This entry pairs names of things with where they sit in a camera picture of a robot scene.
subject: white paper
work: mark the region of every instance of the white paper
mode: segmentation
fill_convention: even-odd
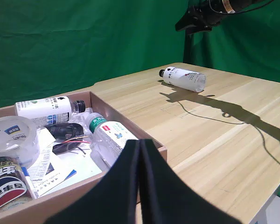
[[[28,169],[28,173],[32,181],[41,180],[45,176],[50,164],[53,142],[55,141],[55,138],[51,135],[47,128],[37,130],[37,137],[40,154],[35,163]]]
[[[42,180],[32,181],[37,194],[42,196],[47,191],[62,183],[72,171],[73,168],[64,164],[58,156],[51,153],[47,174]]]
[[[77,173],[44,195],[53,193],[59,189],[68,187],[102,172],[90,157],[90,145],[82,143],[79,147],[83,149],[86,154],[79,149],[74,149],[70,152],[58,155],[66,166],[72,167]]]

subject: clear tape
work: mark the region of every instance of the clear tape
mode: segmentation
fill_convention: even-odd
[[[39,155],[36,125],[20,116],[0,118],[0,157],[14,157],[29,168]]]

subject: white bottle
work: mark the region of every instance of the white bottle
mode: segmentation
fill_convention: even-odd
[[[126,141],[129,139],[137,140],[121,123],[107,121],[99,113],[91,113],[86,119],[86,124],[98,144],[98,152],[110,167],[117,160],[126,145]]]
[[[15,113],[31,119],[37,127],[65,123],[73,113],[85,111],[83,100],[70,101],[66,96],[15,103]]]
[[[168,67],[160,70],[159,75],[163,77],[165,83],[175,85],[186,90],[201,92],[205,87],[206,77],[204,74],[199,72]]]

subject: lying bottle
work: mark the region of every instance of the lying bottle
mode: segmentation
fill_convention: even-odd
[[[107,121],[99,113],[91,113],[86,119],[86,124],[93,133],[93,138],[98,145],[98,152],[110,167],[117,160],[126,141],[137,140],[121,123]]]
[[[83,100],[71,101],[66,96],[15,103],[16,115],[31,119],[38,127],[65,123],[73,114],[84,111]]]
[[[164,79],[165,83],[186,90],[201,92],[205,87],[206,77],[199,72],[168,67],[160,70],[159,75]]]

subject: receipt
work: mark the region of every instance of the receipt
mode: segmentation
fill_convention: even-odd
[[[53,143],[55,141],[55,138],[51,135],[47,128],[37,130],[37,136],[40,154],[35,163],[28,169],[32,181],[42,180],[46,175],[50,164],[50,155],[53,150]]]

